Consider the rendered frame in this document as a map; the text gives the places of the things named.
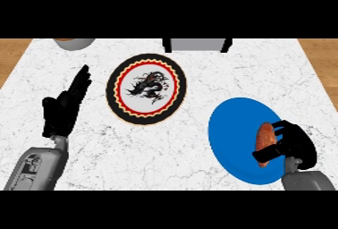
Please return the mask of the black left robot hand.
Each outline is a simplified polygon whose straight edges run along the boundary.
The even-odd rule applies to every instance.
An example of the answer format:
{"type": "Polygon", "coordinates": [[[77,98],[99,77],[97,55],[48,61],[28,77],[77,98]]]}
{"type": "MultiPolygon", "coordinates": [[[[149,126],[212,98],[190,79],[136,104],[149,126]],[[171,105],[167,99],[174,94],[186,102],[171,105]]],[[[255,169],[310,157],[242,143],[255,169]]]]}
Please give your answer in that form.
{"type": "Polygon", "coordinates": [[[60,92],[57,98],[46,97],[43,99],[43,136],[46,138],[50,138],[51,136],[68,137],[72,132],[79,105],[91,84],[90,76],[88,66],[84,65],[74,77],[69,89],[60,92]]]}

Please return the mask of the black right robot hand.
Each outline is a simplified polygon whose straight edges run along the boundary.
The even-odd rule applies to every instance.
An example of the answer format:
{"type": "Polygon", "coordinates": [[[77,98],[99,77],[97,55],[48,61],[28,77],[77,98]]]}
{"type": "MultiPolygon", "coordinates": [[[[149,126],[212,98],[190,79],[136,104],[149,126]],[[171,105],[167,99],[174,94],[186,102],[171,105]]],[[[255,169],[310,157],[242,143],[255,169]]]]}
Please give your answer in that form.
{"type": "Polygon", "coordinates": [[[282,120],[271,123],[277,143],[252,153],[260,166],[280,156],[299,158],[302,160],[298,168],[307,170],[317,163],[317,151],[307,133],[296,124],[282,120]]]}

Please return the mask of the orange sweet potato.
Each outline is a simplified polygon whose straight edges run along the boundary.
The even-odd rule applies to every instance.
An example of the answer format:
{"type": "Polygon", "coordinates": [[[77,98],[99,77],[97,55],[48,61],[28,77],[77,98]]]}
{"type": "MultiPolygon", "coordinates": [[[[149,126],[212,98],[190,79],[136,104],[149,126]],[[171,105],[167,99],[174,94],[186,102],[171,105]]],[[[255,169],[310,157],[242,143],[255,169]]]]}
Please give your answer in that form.
{"type": "Polygon", "coordinates": [[[257,131],[257,150],[277,143],[274,129],[270,123],[262,123],[257,131]]]}

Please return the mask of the blue plate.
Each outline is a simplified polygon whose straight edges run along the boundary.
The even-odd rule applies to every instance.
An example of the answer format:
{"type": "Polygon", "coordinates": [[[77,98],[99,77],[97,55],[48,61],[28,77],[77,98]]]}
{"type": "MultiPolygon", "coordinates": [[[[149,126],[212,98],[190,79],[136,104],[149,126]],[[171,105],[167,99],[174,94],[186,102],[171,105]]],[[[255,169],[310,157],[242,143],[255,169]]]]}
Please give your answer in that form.
{"type": "Polygon", "coordinates": [[[280,120],[273,110],[251,98],[230,98],[214,109],[208,121],[208,141],[226,171],[243,182],[262,185],[283,176],[285,156],[260,167],[252,157],[257,131],[264,122],[280,120]]]}

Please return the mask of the black dragon print plate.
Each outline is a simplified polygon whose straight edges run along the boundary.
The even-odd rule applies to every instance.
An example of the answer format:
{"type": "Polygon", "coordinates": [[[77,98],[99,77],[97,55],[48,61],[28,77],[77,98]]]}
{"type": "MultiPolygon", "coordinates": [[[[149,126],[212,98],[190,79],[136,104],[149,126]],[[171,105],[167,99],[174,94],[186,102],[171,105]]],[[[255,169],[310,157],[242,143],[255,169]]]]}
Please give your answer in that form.
{"type": "Polygon", "coordinates": [[[106,102],[116,117],[130,124],[161,123],[175,113],[184,95],[181,67],[164,55],[136,55],[110,73],[106,102]]]}

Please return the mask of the grey bowl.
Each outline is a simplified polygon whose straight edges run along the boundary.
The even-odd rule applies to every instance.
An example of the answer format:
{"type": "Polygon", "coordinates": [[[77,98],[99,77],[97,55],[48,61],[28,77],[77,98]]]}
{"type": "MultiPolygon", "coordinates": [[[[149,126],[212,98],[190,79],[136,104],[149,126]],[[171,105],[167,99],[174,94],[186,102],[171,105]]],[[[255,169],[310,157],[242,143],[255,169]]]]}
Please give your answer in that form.
{"type": "Polygon", "coordinates": [[[93,38],[72,38],[65,40],[54,39],[54,42],[62,49],[68,51],[77,51],[88,47],[93,44],[94,39],[93,38]]]}

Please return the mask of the grey appliance with black frame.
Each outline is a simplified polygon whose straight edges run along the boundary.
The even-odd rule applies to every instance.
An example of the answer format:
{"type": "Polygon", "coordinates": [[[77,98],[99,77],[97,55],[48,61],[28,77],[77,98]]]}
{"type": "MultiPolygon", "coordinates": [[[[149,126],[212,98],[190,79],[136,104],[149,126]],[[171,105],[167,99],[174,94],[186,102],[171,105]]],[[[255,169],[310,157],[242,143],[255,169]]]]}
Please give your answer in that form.
{"type": "Polygon", "coordinates": [[[230,38],[164,38],[162,47],[172,51],[220,51],[226,53],[231,46],[230,38]]]}

